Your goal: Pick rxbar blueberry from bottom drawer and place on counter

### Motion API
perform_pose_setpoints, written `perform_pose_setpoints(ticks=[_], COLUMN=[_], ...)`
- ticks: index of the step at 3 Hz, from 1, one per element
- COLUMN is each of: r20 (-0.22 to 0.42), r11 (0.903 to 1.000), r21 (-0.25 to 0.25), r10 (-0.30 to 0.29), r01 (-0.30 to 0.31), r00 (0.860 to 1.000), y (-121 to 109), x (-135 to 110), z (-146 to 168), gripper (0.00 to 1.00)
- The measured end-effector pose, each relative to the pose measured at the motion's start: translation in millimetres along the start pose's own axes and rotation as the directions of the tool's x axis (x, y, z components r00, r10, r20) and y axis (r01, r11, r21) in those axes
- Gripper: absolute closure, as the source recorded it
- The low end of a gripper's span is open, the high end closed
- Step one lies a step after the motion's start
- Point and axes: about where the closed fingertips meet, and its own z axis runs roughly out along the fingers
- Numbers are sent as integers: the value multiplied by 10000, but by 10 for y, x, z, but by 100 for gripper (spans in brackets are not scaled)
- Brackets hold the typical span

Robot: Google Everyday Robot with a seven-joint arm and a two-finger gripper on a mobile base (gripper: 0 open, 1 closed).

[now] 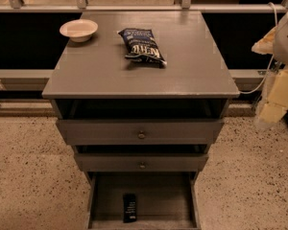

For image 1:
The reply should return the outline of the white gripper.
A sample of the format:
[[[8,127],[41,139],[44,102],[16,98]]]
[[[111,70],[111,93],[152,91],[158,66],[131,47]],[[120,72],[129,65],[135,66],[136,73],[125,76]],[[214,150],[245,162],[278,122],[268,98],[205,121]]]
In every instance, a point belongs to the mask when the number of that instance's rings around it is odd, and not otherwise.
[[[260,55],[273,53],[276,28],[268,31],[252,46],[252,51]],[[270,128],[279,122],[288,108],[288,66],[279,71],[268,95],[268,103],[260,102],[255,110],[254,124],[258,128]]]

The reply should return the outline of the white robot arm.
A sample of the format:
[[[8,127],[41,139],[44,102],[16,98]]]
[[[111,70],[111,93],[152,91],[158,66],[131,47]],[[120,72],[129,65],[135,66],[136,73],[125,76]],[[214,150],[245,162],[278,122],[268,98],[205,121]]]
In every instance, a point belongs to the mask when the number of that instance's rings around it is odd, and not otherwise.
[[[276,74],[268,74],[262,99],[255,111],[256,125],[268,128],[280,121],[288,111],[288,12],[253,44],[252,51],[260,55],[272,55],[273,59],[284,64],[284,68]]]

